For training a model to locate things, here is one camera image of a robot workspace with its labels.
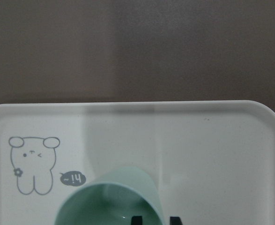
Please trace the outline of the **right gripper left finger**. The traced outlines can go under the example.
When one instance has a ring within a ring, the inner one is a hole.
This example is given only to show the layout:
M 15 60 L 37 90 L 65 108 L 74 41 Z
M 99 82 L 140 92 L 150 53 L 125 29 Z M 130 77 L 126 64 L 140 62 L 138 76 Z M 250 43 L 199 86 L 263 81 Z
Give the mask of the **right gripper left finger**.
M 142 216 L 132 216 L 131 225 L 142 225 Z

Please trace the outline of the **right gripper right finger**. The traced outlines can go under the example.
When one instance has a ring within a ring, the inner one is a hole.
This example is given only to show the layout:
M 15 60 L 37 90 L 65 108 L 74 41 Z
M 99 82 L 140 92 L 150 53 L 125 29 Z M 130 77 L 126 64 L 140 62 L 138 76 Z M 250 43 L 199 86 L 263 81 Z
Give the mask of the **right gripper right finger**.
M 170 225 L 183 225 L 180 217 L 171 216 Z

